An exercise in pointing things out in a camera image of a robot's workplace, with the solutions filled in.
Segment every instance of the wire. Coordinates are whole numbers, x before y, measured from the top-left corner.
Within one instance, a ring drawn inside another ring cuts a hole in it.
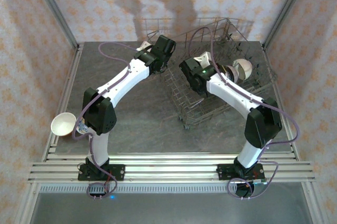
[[[103,169],[97,164],[97,162],[96,162],[96,160],[95,160],[95,157],[94,157],[94,154],[93,154],[93,146],[92,146],[92,141],[93,141],[93,139],[94,139],[93,134],[92,134],[92,133],[85,133],[85,134],[83,134],[83,135],[76,136],[75,133],[76,133],[76,127],[79,125],[79,123],[80,123],[80,121],[81,121],[83,115],[84,115],[85,112],[89,109],[89,107],[90,107],[92,104],[94,104],[94,103],[95,103],[95,102],[96,102],[102,95],[104,95],[105,93],[107,93],[111,88],[113,88],[114,86],[116,86],[116,85],[118,85],[120,82],[122,82],[122,81],[128,76],[128,74],[129,74],[129,72],[130,72],[130,70],[131,70],[131,66],[130,66],[130,64],[129,64],[128,61],[126,61],[126,60],[124,60],[124,59],[121,59],[121,58],[111,57],[111,56],[109,56],[109,55],[107,55],[107,54],[105,54],[105,53],[102,52],[101,47],[102,47],[103,45],[109,44],[109,43],[112,43],[112,44],[118,44],[118,45],[124,46],[124,47],[126,47],[126,48],[132,49],[132,50],[134,50],[134,51],[137,51],[135,48],[132,48],[132,47],[130,47],[130,46],[128,46],[128,45],[125,45],[125,44],[122,44],[122,43],[119,43],[119,42],[104,42],[104,43],[101,43],[101,44],[98,46],[98,51],[99,51],[99,53],[100,53],[101,55],[103,55],[103,56],[105,56],[105,57],[107,57],[107,58],[110,58],[110,59],[113,59],[113,60],[116,60],[116,61],[120,61],[120,62],[125,63],[125,64],[127,65],[127,71],[126,71],[126,73],[125,73],[119,80],[117,80],[115,83],[111,84],[111,86],[109,86],[107,89],[105,89],[105,90],[102,91],[100,94],[98,94],[93,100],[91,100],[91,101],[90,101],[90,102],[83,108],[83,110],[81,111],[80,115],[78,116],[78,118],[77,118],[77,120],[76,120],[75,127],[74,127],[73,132],[72,132],[72,138],[73,138],[74,140],[80,140],[80,139],[83,139],[83,138],[85,138],[85,137],[88,137],[88,138],[89,138],[89,152],[90,152],[90,155],[91,155],[92,163],[96,166],[96,168],[97,168],[98,170],[100,170],[101,172],[103,172],[103,173],[105,173],[106,175],[108,175],[108,177],[110,177],[111,179],[113,179],[114,182],[115,182],[115,186],[114,186],[114,188],[113,188],[111,191],[108,191],[108,186],[106,186],[105,184],[100,183],[100,182],[95,182],[95,183],[89,184],[89,185],[88,185],[88,188],[87,188],[87,190],[86,190],[86,194],[88,195],[88,197],[93,198],[93,199],[96,199],[96,196],[90,195],[90,188],[91,188],[91,186],[93,186],[93,185],[100,185],[100,186],[103,186],[103,187],[104,187],[104,189],[107,191],[107,193],[106,193],[105,195],[100,196],[100,199],[103,199],[103,198],[109,197],[109,196],[112,194],[112,192],[116,190],[117,184],[118,184],[118,183],[117,183],[116,178],[115,178],[112,174],[110,174],[109,172],[103,170]]]
[[[110,176],[107,176],[107,179],[106,179],[106,182],[104,183],[104,185],[106,185],[108,182],[109,182],[109,180],[110,180]]]
[[[270,106],[270,105],[268,105],[268,104],[265,104],[265,103],[263,103],[263,102],[260,102],[260,101],[258,101],[258,100],[256,100],[256,99],[250,97],[249,95],[245,94],[244,92],[240,91],[240,90],[237,89],[235,86],[233,86],[232,83],[231,83],[231,81],[227,81],[227,80],[221,75],[221,72],[220,72],[218,66],[216,65],[216,62],[215,62],[215,59],[214,59],[214,51],[213,51],[214,36],[213,36],[213,33],[212,33],[212,31],[211,31],[210,28],[208,28],[208,27],[206,27],[206,26],[205,26],[205,27],[201,27],[201,28],[198,28],[198,29],[193,33],[193,35],[192,35],[192,37],[191,37],[191,39],[190,39],[190,42],[189,42],[189,47],[188,47],[188,54],[189,54],[189,56],[191,56],[191,55],[190,55],[190,50],[191,50],[192,39],[193,39],[193,37],[195,36],[195,34],[196,34],[198,31],[202,30],[202,29],[207,29],[207,30],[210,32],[210,35],[211,35],[211,59],[212,59],[212,65],[213,65],[215,71],[216,71],[216,72],[218,73],[218,75],[220,76],[221,80],[222,80],[227,86],[229,86],[232,90],[234,90],[235,92],[237,92],[237,93],[240,94],[241,96],[245,97],[246,99],[249,99],[250,101],[252,101],[252,102],[254,102],[254,103],[256,103],[256,104],[259,104],[259,105],[261,105],[261,106],[267,107],[267,108],[269,108],[269,109],[271,109],[271,110],[277,111],[278,113],[282,114],[285,118],[289,119],[289,120],[292,122],[292,124],[295,126],[295,129],[296,129],[296,136],[294,137],[294,139],[289,140],[289,141],[270,142],[270,143],[268,143],[268,144],[266,144],[266,145],[264,146],[264,148],[262,149],[261,153],[260,153],[259,156],[257,157],[257,161],[260,162],[260,163],[263,163],[263,164],[275,164],[275,165],[276,165],[275,171],[274,171],[273,175],[271,176],[269,182],[267,183],[267,185],[266,185],[266,187],[264,188],[264,190],[261,191],[258,195],[252,196],[252,197],[248,197],[248,198],[238,197],[238,196],[232,194],[232,193],[229,191],[229,184],[230,184],[232,181],[234,181],[234,180],[240,180],[240,181],[243,181],[243,182],[245,182],[245,183],[246,183],[247,185],[249,185],[249,186],[250,186],[250,184],[248,183],[247,180],[242,179],[242,178],[232,178],[231,180],[228,181],[228,184],[227,184],[227,192],[228,192],[232,197],[237,198],[237,199],[253,199],[253,198],[257,198],[257,197],[261,196],[261,195],[268,189],[270,183],[272,182],[273,178],[274,178],[275,175],[276,175],[277,170],[279,169],[279,164],[278,164],[277,162],[275,162],[275,161],[261,161],[260,158],[261,158],[262,154],[263,154],[263,153],[265,152],[265,150],[268,149],[269,146],[271,146],[271,145],[275,145],[275,144],[290,144],[290,143],[295,142],[296,140],[298,140],[299,137],[300,137],[300,135],[301,135],[300,128],[299,128],[298,124],[296,123],[296,121],[295,121],[295,120],[294,120],[288,113],[286,113],[285,111],[283,111],[283,110],[281,110],[281,109],[279,109],[279,108],[277,108],[277,107]]]

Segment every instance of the dish rack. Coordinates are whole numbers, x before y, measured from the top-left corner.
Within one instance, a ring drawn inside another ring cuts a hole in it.
[[[213,49],[217,63],[232,65],[233,61],[239,58],[245,58],[252,63],[251,76],[247,80],[239,80],[237,82],[239,86],[259,95],[276,81],[276,74],[269,67],[261,50],[258,53],[250,51],[250,42],[228,18],[219,19],[204,26],[210,28],[215,38]],[[179,119],[183,122],[185,129],[189,129],[190,125],[199,125],[210,120],[231,108],[214,95],[200,96],[192,91],[186,77],[179,69],[179,64],[183,60],[198,57],[203,52],[210,51],[211,35],[207,29],[203,29],[193,37],[191,52],[188,55],[189,42],[196,30],[197,28],[172,38],[177,42],[176,49],[168,62],[166,71],[161,74],[161,81],[177,107]],[[147,36],[149,42],[157,35],[159,35],[158,31],[149,33]]]

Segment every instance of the black bracket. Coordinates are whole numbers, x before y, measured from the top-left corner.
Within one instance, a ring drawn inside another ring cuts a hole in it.
[[[98,91],[88,88],[84,92],[82,109],[96,96]],[[108,133],[116,125],[117,117],[110,98],[101,96],[83,115],[85,124],[96,131],[98,135]]]
[[[219,164],[216,169],[219,180],[230,180],[232,178],[240,177],[235,171],[235,164]],[[245,180],[264,180],[264,170],[262,164],[256,164],[243,177]]]
[[[224,73],[231,81],[234,81],[234,74],[232,70],[225,65],[217,64],[219,71]],[[180,70],[185,75],[190,87],[193,91],[197,92],[199,95],[207,94],[207,81],[216,74],[216,70],[213,65],[208,65],[202,68],[199,62],[197,62],[193,57],[182,61],[179,64]]]
[[[123,181],[125,176],[125,165],[110,165],[109,159],[101,168],[116,178],[117,181]],[[97,167],[85,159],[85,164],[81,164],[79,167],[78,178],[79,181],[107,181],[108,175],[101,172]]]
[[[139,59],[150,68],[150,75],[161,72],[161,69],[167,65],[168,60],[175,50],[176,42],[160,35],[154,45],[148,46],[136,53],[135,59]]]
[[[268,98],[263,103],[278,107],[277,102],[273,98]],[[260,105],[251,109],[248,114],[244,136],[255,148],[262,149],[281,129],[282,123],[279,112]]]

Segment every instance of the floral wallpaper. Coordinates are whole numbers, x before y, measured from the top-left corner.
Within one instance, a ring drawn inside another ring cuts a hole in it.
[[[264,41],[286,0],[56,1],[75,38],[84,42],[143,40],[158,26],[166,35],[180,34],[199,27],[200,17],[240,19],[248,40]]]
[[[14,223],[74,50],[44,0],[0,0],[0,223]]]
[[[268,50],[303,160],[314,161],[331,223],[337,220],[337,0],[297,0]]]

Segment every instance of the aluminum frame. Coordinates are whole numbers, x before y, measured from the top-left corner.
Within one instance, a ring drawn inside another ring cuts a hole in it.
[[[58,113],[65,111],[78,63],[80,61],[83,44],[79,46],[73,62],[70,66],[68,79],[64,85],[62,100],[58,107]],[[282,108],[282,101],[278,91],[275,92],[277,101]],[[286,122],[285,128],[289,138],[293,132]],[[77,165],[84,162],[86,155],[56,154],[57,138],[49,136],[45,154],[41,162],[32,166],[28,182],[29,192],[26,200],[22,201],[16,223],[29,223],[33,214],[37,195],[40,188],[46,183],[67,184],[68,186],[88,185],[88,182],[77,181]],[[110,155],[110,163],[126,164],[124,182],[120,185],[129,185],[133,188],[143,184],[209,184],[219,185],[216,165],[232,163],[237,154],[209,154],[209,153],[182,153],[182,154],[113,154]],[[307,161],[299,161],[297,149],[292,145],[292,151],[266,152],[262,156],[264,160],[277,161],[280,164],[279,172],[274,182],[301,182],[311,218],[318,223],[328,223],[326,213],[320,208],[321,201],[317,193],[315,176],[312,164]],[[264,165],[265,175],[270,178],[274,165]]]
[[[281,12],[279,13],[276,21],[274,22],[269,34],[267,35],[266,40],[263,43],[264,48],[268,48],[274,38],[276,37],[277,32],[280,30],[284,20],[288,16],[292,6],[295,4],[296,0],[286,0],[285,4],[283,5]]]
[[[58,7],[57,3],[55,0],[45,0],[48,7],[54,14],[57,22],[59,23],[61,29],[63,30],[66,38],[68,39],[69,43],[74,47],[77,48],[77,41],[75,36],[73,35],[73,32],[68,26],[67,21],[65,20],[60,8]]]

